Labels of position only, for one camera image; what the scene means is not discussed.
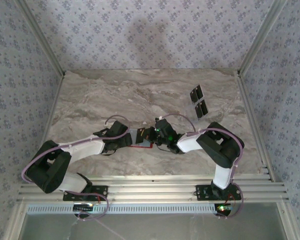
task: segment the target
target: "patterned wall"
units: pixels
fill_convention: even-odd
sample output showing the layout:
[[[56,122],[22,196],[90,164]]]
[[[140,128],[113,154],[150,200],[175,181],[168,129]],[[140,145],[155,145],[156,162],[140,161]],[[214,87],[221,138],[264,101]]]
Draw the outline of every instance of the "patterned wall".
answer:
[[[238,68],[272,0],[26,0],[64,70]]]
[[[300,0],[284,7],[244,79],[300,225]]]
[[[11,0],[0,0],[0,239],[60,77]]]

